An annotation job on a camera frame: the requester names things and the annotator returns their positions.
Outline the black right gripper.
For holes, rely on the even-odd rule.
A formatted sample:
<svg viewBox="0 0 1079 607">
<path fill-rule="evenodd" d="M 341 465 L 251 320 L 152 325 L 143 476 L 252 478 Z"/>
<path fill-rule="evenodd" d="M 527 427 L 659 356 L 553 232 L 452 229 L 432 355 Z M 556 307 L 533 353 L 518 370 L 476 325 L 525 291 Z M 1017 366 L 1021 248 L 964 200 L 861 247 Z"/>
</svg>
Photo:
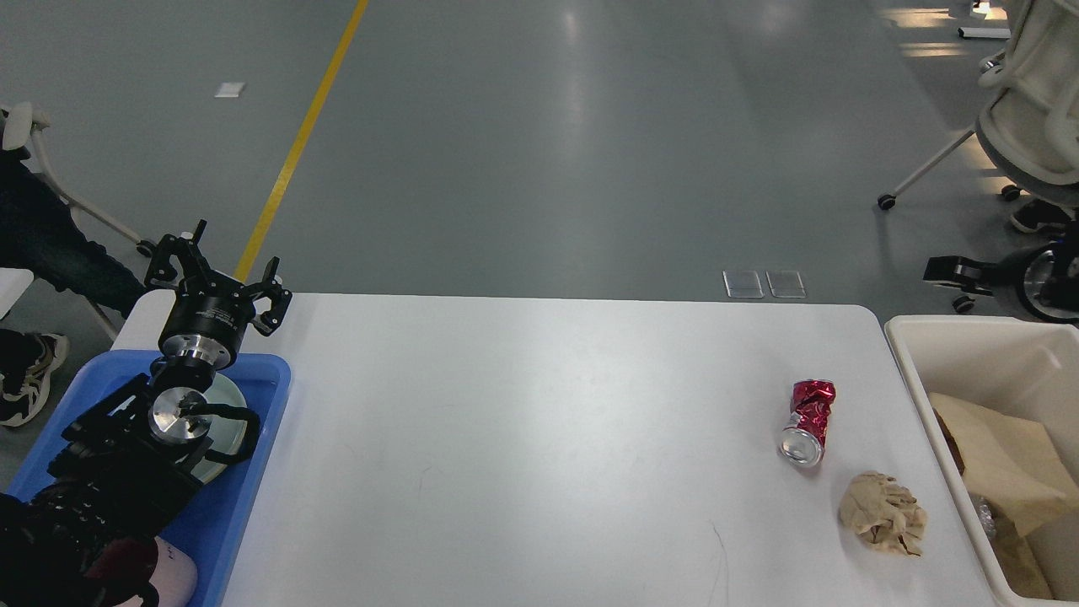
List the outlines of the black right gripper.
<svg viewBox="0 0 1079 607">
<path fill-rule="evenodd" d="M 1014 250 L 997 264 L 964 256 L 930 257 L 921 281 L 994 296 L 1006 314 L 1022 321 L 1078 323 L 1076 256 L 1060 244 Z"/>
</svg>

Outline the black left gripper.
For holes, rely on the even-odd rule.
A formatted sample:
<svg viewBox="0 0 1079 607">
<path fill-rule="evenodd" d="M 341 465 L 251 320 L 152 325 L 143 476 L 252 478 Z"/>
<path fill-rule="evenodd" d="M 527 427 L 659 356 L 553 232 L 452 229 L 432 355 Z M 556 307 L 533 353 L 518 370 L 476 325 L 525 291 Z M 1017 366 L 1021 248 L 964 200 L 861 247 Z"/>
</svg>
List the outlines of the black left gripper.
<svg viewBox="0 0 1079 607">
<path fill-rule="evenodd" d="M 145 287 L 170 289 L 176 298 L 158 348 L 166 357 L 195 358 L 215 370 L 230 368 L 238 357 L 248 323 L 270 336 L 284 322 L 293 292 L 277 275 L 279 257 L 267 261 L 261 280 L 240 293 L 218 295 L 221 276 L 206 261 L 199 242 L 207 226 L 201 219 L 192 234 L 166 234 L 158 242 L 145 276 Z M 267 311 L 255 311 L 255 301 L 269 301 Z"/>
</svg>

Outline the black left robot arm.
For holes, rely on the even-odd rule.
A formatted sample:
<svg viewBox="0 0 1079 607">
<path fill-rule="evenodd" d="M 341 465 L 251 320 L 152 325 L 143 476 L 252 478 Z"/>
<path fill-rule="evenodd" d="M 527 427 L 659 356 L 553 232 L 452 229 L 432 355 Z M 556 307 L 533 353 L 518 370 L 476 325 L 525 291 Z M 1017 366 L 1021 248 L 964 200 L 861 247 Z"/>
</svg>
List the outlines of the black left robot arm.
<svg viewBox="0 0 1079 607">
<path fill-rule="evenodd" d="M 158 535 L 205 485 L 201 464 L 245 464 L 257 453 L 257 411 L 211 400 L 211 384 L 240 360 L 248 328 L 270 336 L 293 294 L 279 258 L 257 282 L 211 268 L 206 227 L 167 234 L 152 250 L 145 285 L 174 304 L 147 373 L 125 381 L 62 431 L 46 466 L 51 483 L 31 499 L 3 495 L 4 606 L 158 606 L 149 560 Z"/>
</svg>

